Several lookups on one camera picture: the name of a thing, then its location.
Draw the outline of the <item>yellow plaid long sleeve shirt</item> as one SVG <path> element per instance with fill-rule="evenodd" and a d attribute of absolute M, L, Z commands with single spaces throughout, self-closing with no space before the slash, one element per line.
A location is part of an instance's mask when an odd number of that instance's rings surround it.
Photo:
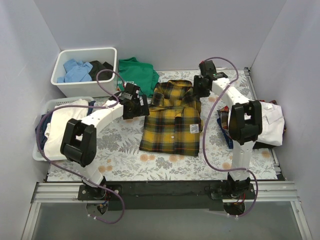
<path fill-rule="evenodd" d="M 201 107 L 191 81 L 179 79 L 157 83 L 149 115 L 144 119 L 139 149 L 197 157 L 203 129 Z"/>

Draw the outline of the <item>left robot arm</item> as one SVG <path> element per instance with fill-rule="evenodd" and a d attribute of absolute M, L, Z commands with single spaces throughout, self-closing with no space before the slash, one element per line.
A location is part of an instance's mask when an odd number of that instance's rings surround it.
<path fill-rule="evenodd" d="M 147 96 L 140 95 L 141 92 L 139 86 L 127 83 L 124 90 L 109 97 L 101 109 L 66 123 L 60 153 L 78 164 L 81 179 L 90 186 L 89 194 L 95 200 L 103 199 L 107 193 L 103 185 L 105 178 L 94 164 L 97 134 L 118 118 L 127 120 L 149 115 Z"/>

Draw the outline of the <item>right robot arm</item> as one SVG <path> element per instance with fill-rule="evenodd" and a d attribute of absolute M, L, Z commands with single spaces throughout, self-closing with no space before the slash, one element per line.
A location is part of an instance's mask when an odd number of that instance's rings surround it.
<path fill-rule="evenodd" d="M 258 100 L 251 100 L 240 93 L 234 83 L 239 79 L 230 80 L 223 72 L 217 72 L 213 60 L 224 60 L 236 69 L 236 66 L 223 57 L 210 57 L 199 63 L 200 75 L 194 77 L 196 93 L 200 97 L 207 97 L 210 92 L 218 95 L 203 128 L 202 150 L 206 163 L 218 172 L 227 172 L 230 184 L 226 186 L 227 195 L 237 199 L 245 192 L 243 182 L 250 182 L 254 174 L 249 170 L 253 147 L 262 133 L 262 106 Z M 228 132 L 233 141 L 232 164 L 230 169 L 218 169 L 209 163 L 206 154 L 206 131 L 210 117 L 222 100 L 229 109 Z"/>

